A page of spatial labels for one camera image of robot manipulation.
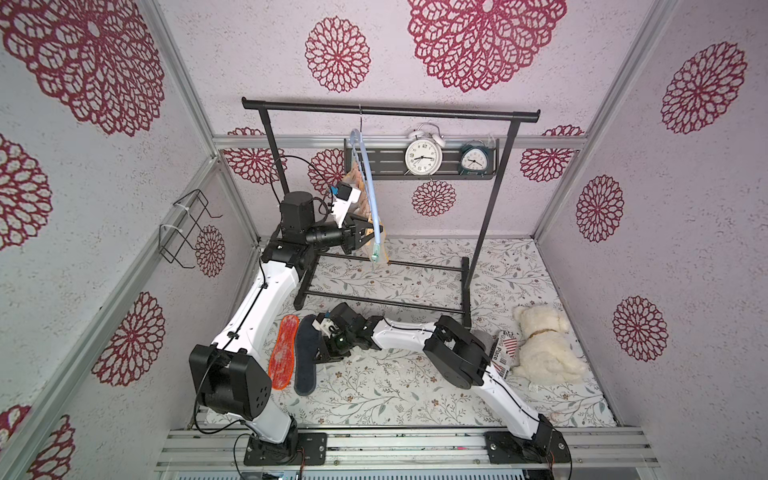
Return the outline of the dark grey felt insole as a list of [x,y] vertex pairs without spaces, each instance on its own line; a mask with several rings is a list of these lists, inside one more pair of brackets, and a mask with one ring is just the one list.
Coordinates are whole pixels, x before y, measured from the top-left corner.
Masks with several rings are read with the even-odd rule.
[[317,384],[315,358],[322,335],[315,328],[315,321],[315,315],[307,315],[301,320],[294,343],[294,390],[302,397],[312,394]]

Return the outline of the red translucent gel insole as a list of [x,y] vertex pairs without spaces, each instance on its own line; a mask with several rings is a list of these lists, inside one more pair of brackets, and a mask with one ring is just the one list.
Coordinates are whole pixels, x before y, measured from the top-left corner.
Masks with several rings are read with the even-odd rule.
[[301,320],[286,315],[280,321],[277,338],[268,363],[272,389],[282,391],[289,386],[295,368],[295,340]]

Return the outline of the light blue clip hanger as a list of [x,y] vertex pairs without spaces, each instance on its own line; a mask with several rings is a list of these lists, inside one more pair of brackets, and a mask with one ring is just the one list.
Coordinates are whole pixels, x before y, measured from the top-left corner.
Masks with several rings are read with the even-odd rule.
[[352,150],[353,159],[357,165],[357,169],[360,172],[362,178],[363,191],[366,194],[367,200],[364,204],[368,208],[369,216],[372,223],[373,231],[373,243],[370,249],[370,260],[373,263],[382,262],[382,232],[380,216],[378,213],[376,195],[374,183],[372,180],[372,171],[370,166],[370,159],[368,151],[363,137],[363,111],[362,107],[359,110],[359,127],[353,129],[349,136],[350,147]]

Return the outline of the yellow-edged grey felt insole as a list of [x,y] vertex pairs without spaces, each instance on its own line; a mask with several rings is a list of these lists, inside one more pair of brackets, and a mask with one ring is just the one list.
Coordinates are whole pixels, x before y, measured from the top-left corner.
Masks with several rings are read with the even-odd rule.
[[360,192],[360,195],[353,203],[350,212],[365,218],[370,218],[370,205],[366,193],[365,180],[356,162],[351,164],[351,169],[344,176],[343,180]]

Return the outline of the orange yellow insole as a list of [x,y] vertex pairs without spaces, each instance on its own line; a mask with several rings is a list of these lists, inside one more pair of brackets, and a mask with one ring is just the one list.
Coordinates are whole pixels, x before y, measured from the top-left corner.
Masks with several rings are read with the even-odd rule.
[[389,255],[387,251],[387,234],[383,225],[380,226],[379,242],[376,242],[376,247],[372,255],[365,255],[373,264],[387,264],[389,262]]

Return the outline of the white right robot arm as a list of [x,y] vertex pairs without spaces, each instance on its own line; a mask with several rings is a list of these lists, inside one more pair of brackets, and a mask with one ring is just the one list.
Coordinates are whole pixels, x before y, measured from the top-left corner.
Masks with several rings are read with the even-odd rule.
[[364,317],[340,303],[308,320],[318,335],[315,363],[341,361],[355,348],[423,353],[445,380],[480,397],[508,428],[499,440],[487,439],[491,455],[500,452],[526,463],[573,465],[564,435],[512,390],[481,340],[453,318],[442,315],[435,322],[405,323]]

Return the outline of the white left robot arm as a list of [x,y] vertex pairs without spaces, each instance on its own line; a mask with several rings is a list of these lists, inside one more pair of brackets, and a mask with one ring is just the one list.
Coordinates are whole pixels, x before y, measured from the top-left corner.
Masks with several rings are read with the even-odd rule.
[[272,381],[259,363],[266,335],[286,299],[312,278],[320,253],[331,247],[351,253],[381,233],[377,223],[357,212],[364,204],[360,189],[339,183],[330,193],[327,222],[316,220],[311,193],[284,196],[252,287],[222,332],[189,356],[195,406],[227,416],[284,455],[297,448],[297,423],[270,398]]

